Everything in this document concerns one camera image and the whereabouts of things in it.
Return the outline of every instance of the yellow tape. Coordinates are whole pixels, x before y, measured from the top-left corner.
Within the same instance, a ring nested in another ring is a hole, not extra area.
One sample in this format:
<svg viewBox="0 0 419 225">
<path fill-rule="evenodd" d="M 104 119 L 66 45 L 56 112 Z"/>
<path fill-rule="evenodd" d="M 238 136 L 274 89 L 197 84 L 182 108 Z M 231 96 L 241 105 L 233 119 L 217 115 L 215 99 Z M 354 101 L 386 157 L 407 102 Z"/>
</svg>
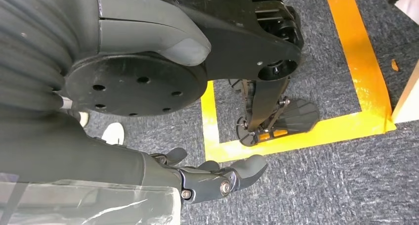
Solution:
<svg viewBox="0 0 419 225">
<path fill-rule="evenodd" d="M 362 112 L 320 121 L 312 131 L 245 147 L 238 140 L 219 143 L 214 90 L 209 83 L 201 98 L 207 160 L 237 160 L 395 130 L 381 70 L 355 0 L 328 0 Z"/>
</svg>

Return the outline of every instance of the gray carpet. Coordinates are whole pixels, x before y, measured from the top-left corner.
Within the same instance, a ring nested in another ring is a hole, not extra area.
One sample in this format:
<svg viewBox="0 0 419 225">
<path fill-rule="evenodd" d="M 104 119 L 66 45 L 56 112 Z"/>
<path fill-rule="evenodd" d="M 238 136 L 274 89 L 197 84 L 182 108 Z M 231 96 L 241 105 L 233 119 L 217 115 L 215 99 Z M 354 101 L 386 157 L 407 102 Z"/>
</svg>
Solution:
<svg viewBox="0 0 419 225">
<path fill-rule="evenodd" d="M 286 94 L 316 102 L 322 119 L 360 110 L 327 0 L 284 0 L 300 13 L 306 45 Z M 419 27 L 386 0 L 357 0 L 386 80 L 397 99 L 419 58 Z M 400 72 L 391 69 L 396 59 Z M 215 83 L 222 142 L 235 139 L 243 110 L 224 80 Z M 184 165 L 204 161 L 200 103 L 160 117 L 91 114 L 86 131 L 101 136 L 112 122 L 126 145 L 145 152 L 184 147 Z M 266 156 L 269 168 L 253 187 L 224 200 L 187 205 L 185 225 L 419 224 L 419 122 L 385 135 Z"/>
</svg>

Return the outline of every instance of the transparent plastic bag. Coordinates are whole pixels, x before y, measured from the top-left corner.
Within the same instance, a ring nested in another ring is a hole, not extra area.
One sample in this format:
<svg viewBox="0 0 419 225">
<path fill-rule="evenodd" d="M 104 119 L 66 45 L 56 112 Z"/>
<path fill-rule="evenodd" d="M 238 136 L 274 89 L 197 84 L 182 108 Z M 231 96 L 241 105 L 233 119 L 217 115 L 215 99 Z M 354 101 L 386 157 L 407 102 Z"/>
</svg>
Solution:
<svg viewBox="0 0 419 225">
<path fill-rule="evenodd" d="M 0 181 L 0 224 L 178 225 L 180 209 L 172 187 Z"/>
</svg>

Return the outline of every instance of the humanoid robot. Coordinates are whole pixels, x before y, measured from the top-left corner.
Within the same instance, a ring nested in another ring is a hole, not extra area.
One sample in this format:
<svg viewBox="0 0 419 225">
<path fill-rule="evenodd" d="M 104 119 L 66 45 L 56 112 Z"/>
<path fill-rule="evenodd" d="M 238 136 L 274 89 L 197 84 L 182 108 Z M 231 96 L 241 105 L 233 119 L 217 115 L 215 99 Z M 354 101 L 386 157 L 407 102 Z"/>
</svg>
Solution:
<svg viewBox="0 0 419 225">
<path fill-rule="evenodd" d="M 267 167 L 259 155 L 176 167 L 183 149 L 108 145 L 58 112 L 58 91 L 79 108 L 140 117 L 182 109 L 207 81 L 230 79 L 244 96 L 246 146 L 319 119 L 313 103 L 283 96 L 303 38 L 281 0 L 0 0 L 0 19 L 0 173 L 21 183 L 165 186 L 199 203 L 251 186 Z"/>
</svg>

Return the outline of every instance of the screw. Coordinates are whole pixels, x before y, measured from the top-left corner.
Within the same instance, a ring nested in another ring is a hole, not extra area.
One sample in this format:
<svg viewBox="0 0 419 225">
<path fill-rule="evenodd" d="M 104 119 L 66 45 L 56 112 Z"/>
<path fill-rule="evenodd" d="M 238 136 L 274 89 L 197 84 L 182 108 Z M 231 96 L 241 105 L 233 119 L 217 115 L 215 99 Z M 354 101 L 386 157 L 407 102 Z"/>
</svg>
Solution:
<svg viewBox="0 0 419 225">
<path fill-rule="evenodd" d="M 222 196 L 226 196 L 228 193 L 230 193 L 230 182 L 225 180 L 221 183 L 220 191 Z"/>
<path fill-rule="evenodd" d="M 182 190 L 181 196 L 183 199 L 190 199 L 192 197 L 192 192 L 188 190 Z"/>
</svg>

